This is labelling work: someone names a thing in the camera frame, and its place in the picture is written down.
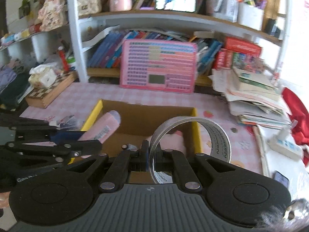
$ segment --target white handbag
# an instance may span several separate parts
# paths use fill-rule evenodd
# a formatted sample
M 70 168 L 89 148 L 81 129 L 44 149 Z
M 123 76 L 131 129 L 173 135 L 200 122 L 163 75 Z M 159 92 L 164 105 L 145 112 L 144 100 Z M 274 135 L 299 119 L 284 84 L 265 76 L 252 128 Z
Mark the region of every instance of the white handbag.
M 101 0 L 77 0 L 78 15 L 99 13 L 102 10 Z

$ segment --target gray ribbed panel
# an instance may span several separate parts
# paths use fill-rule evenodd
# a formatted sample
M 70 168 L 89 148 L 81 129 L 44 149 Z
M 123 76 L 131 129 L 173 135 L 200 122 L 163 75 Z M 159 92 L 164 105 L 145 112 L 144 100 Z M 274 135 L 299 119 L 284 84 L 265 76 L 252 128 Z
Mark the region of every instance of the gray ribbed panel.
M 18 222 L 10 232 L 256 232 L 215 216 L 197 194 L 175 184 L 131 185 L 101 194 L 83 216 L 69 223 L 41 227 Z

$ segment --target pile of clothes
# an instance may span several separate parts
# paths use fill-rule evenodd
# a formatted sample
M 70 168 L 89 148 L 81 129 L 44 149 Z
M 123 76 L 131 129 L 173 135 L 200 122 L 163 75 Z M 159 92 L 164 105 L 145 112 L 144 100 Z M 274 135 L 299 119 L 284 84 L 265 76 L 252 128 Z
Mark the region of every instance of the pile of clothes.
M 28 82 L 29 69 L 18 59 L 0 67 L 0 108 L 14 110 L 33 87 Z

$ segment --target purple cloth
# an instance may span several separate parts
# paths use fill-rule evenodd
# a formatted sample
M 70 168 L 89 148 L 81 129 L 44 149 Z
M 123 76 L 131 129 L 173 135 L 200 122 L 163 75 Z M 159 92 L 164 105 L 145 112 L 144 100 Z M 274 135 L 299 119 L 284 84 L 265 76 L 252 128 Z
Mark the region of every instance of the purple cloth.
M 16 78 L 16 73 L 9 67 L 0 68 L 0 93 Z

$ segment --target dark green cloth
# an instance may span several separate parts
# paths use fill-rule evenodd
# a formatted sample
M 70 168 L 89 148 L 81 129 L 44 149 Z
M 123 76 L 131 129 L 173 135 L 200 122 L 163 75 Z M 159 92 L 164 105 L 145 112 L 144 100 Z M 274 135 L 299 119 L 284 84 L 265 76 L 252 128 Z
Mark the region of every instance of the dark green cloth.
M 18 98 L 24 94 L 30 86 L 28 82 L 29 74 L 18 74 L 17 77 L 0 94 L 0 103 L 7 109 L 18 107 Z

